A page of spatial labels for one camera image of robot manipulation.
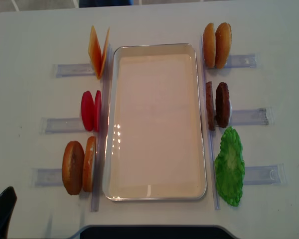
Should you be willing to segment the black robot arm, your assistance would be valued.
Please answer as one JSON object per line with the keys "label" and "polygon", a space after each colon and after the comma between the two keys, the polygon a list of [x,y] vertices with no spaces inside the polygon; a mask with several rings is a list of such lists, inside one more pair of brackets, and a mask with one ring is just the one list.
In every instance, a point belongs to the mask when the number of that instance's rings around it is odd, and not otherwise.
{"label": "black robot arm", "polygon": [[0,239],[6,239],[11,216],[17,201],[15,190],[12,186],[7,187],[0,194]]}

